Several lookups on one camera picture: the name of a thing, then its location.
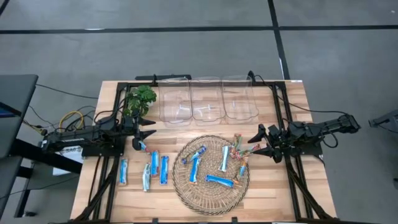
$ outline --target yellow cable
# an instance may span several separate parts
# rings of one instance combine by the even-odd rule
[[[78,114],[78,115],[80,115],[80,124],[77,126],[77,129],[81,128],[81,126],[82,126],[83,123],[84,123],[83,114],[82,114],[81,112],[79,112],[79,111],[71,111],[71,112],[65,114],[65,115],[61,118],[61,120],[60,120],[60,126],[59,126],[60,131],[62,130],[62,123],[63,123],[63,121],[64,121],[69,115],[73,115],[73,114]]]

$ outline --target potted plant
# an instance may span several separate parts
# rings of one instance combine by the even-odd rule
[[[156,93],[151,87],[141,85],[128,92],[126,98],[127,108],[124,110],[124,114],[131,115],[133,111],[138,110],[140,116],[145,116],[149,107],[156,101]]]

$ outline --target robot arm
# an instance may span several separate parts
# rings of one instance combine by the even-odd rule
[[[352,115],[344,114],[338,119],[322,123],[289,122],[286,131],[279,130],[275,125],[268,127],[268,134],[263,124],[259,124],[258,133],[248,143],[259,142],[264,138],[267,147],[255,154],[272,157],[276,163],[282,160],[282,154],[297,155],[308,147],[319,146],[328,134],[356,133],[361,127]]]
[[[55,153],[66,147],[80,146],[83,148],[82,156],[118,156],[123,153],[126,136],[134,136],[132,146],[135,150],[141,150],[139,142],[156,132],[140,131],[139,125],[151,125],[155,122],[137,114],[125,116],[122,120],[123,123],[119,124],[114,116],[108,116],[100,119],[94,126],[87,126],[82,130],[52,132],[42,141],[42,149]]]

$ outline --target gray floor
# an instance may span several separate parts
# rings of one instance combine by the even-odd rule
[[[396,1],[275,1],[281,26],[398,24]],[[0,29],[92,29],[167,26],[270,25],[267,1],[10,0]],[[338,135],[336,149],[324,147],[326,170],[338,216],[344,220],[396,223],[398,140],[367,120],[397,109],[394,90],[398,30],[283,31],[291,79],[304,81],[311,108],[343,110],[363,127]],[[137,75],[189,73],[241,75],[248,70],[281,79],[272,31],[148,34],[0,35],[3,74],[35,73],[39,83],[96,96],[103,80]],[[38,88],[31,105],[49,121],[86,100]],[[313,113],[316,122],[335,114]],[[26,119],[44,124],[31,110]],[[40,136],[22,127],[19,137]],[[46,223],[68,219],[77,181],[31,194],[34,218],[13,219],[19,194],[10,197],[0,223]],[[18,179],[13,191],[20,190]]]

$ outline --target black stripe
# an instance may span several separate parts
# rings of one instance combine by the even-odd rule
[[[282,37],[280,36],[278,20],[277,20],[277,17],[276,17],[274,1],[273,0],[268,0],[268,6],[269,6],[269,12],[271,14],[272,26],[274,28],[276,47],[277,47],[277,50],[278,50],[280,63],[282,64],[283,77],[286,80],[290,80],[289,69],[287,68],[287,61],[286,61],[286,57],[285,57],[284,45],[282,43]]]
[[[363,26],[280,26],[279,30],[379,30],[398,29],[398,25],[363,25]]]
[[[363,26],[214,26],[214,27],[153,27],[153,28],[106,28],[106,29],[43,29],[43,30],[0,30],[0,34],[112,34],[112,33],[146,33],[146,32],[215,32],[215,31],[263,31],[273,30],[280,36],[282,31],[295,30],[389,30],[398,29],[398,25],[363,25]],[[277,44],[280,37],[275,37]]]
[[[262,31],[271,26],[214,26],[214,27],[153,27],[112,29],[50,29],[50,30],[0,30],[0,34],[102,34],[138,32],[209,32],[209,31]]]
[[[0,16],[1,16],[2,12],[4,12],[4,10],[6,9],[6,7],[7,7],[9,1],[10,1],[10,0],[4,0],[4,2],[1,4],[1,7],[0,7]]]

